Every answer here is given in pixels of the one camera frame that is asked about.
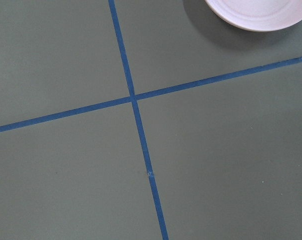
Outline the pink plate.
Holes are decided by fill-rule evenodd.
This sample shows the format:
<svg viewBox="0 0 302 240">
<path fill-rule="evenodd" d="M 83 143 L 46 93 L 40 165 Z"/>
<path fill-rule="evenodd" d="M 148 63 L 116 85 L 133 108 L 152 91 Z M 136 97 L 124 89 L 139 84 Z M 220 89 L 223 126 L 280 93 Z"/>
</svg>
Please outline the pink plate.
<svg viewBox="0 0 302 240">
<path fill-rule="evenodd" d="M 302 21 L 302 0 L 207 0 L 225 22 L 252 32 L 272 32 Z"/>
</svg>

